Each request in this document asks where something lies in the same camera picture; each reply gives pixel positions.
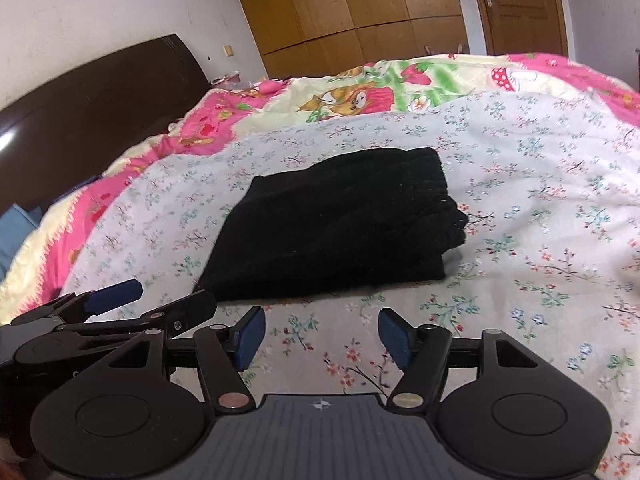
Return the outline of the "black pants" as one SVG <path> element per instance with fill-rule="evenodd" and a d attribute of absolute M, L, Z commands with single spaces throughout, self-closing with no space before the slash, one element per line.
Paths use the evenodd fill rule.
<path fill-rule="evenodd" d="M 441 281 L 468 221 L 432 148 L 338 155 L 254 178 L 195 287 L 226 302 Z"/>

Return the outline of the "wooden wardrobe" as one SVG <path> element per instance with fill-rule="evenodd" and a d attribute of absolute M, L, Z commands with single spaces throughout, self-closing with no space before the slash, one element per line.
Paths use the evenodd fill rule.
<path fill-rule="evenodd" d="M 469 49 L 460 0 L 240 0 L 271 78 Z"/>

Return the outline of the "dark brown headboard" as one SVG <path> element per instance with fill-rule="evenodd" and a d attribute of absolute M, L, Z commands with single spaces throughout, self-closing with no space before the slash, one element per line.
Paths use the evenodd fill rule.
<path fill-rule="evenodd" d="M 102 56 L 2 108 L 1 207 L 47 207 L 193 108 L 210 85 L 177 35 Z"/>

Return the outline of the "white floral bed sheet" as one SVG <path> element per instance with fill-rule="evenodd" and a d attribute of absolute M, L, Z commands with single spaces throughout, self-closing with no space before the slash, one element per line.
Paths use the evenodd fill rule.
<path fill-rule="evenodd" d="M 66 292 L 134 278 L 135 318 L 198 288 L 265 337 L 243 382 L 374 392 L 391 308 L 457 338 L 498 328 L 608 409 L 605 479 L 639 474 L 639 122 L 592 96 L 483 92 L 422 113 L 270 127 L 170 155 L 107 208 Z"/>

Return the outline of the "blue pillow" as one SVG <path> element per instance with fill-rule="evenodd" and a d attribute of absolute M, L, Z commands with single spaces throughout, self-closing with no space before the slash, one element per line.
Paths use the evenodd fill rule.
<path fill-rule="evenodd" d="M 6 277 L 11 263 L 29 234 L 37 229 L 37 222 L 17 204 L 0 218 L 0 280 Z"/>

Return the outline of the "wooden door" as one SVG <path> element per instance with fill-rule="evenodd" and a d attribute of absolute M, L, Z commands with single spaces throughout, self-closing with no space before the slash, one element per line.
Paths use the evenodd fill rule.
<path fill-rule="evenodd" d="M 490 55 L 541 52 L 567 56 L 568 42 L 561 0 L 500 0 L 480 9 Z"/>

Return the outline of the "pink cartoon quilt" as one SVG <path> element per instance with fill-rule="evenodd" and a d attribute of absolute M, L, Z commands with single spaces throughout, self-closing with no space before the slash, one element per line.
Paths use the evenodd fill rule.
<path fill-rule="evenodd" d="M 526 91 L 562 99 L 591 98 L 638 126 L 639 95 L 618 79 L 555 54 L 440 54 L 380 61 L 326 77 L 266 79 L 246 90 L 203 94 L 165 132 L 128 141 L 115 160 L 93 170 L 96 180 L 56 200 L 32 234 L 17 240 L 1 273 L 1 321 L 58 294 L 90 232 L 116 196 L 152 165 L 174 153 L 215 154 L 243 134 L 307 122 L 381 112 L 426 113 L 470 93 Z"/>

